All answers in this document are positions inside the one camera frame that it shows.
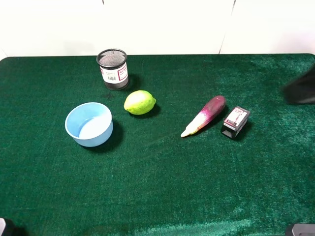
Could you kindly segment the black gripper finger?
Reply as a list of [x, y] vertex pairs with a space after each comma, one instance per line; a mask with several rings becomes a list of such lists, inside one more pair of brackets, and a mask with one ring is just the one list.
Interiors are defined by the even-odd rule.
[[291, 81], [282, 93], [288, 104], [315, 103], [315, 69], [310, 68], [305, 74]]

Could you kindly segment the grey robot base right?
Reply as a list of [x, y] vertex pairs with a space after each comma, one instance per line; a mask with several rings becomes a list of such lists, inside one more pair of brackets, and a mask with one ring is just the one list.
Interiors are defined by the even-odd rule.
[[315, 224], [293, 224], [285, 231], [286, 236], [315, 236]]

